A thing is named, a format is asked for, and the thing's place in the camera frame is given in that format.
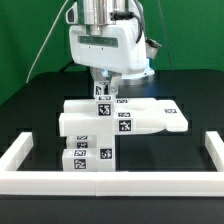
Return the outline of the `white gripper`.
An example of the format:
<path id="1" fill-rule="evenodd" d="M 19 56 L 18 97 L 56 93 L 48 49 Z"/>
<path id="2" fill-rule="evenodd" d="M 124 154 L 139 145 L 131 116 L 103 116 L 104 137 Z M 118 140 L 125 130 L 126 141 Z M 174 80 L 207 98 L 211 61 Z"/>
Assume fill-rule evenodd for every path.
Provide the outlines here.
<path id="1" fill-rule="evenodd" d="M 94 82 L 106 82 L 117 94 L 122 74 L 142 73 L 147 66 L 143 12 L 140 6 L 72 6 L 66 12 L 75 63 L 90 68 Z"/>

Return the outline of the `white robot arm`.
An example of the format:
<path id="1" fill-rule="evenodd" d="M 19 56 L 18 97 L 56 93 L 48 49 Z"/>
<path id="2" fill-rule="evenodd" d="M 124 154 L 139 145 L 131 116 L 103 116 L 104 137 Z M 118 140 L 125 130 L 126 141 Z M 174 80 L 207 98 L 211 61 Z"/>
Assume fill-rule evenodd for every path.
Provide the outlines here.
<path id="1" fill-rule="evenodd" d="M 66 12 L 75 63 L 90 68 L 95 95 L 116 95 L 154 74 L 150 62 L 161 45 L 145 36 L 138 0 L 75 0 Z"/>

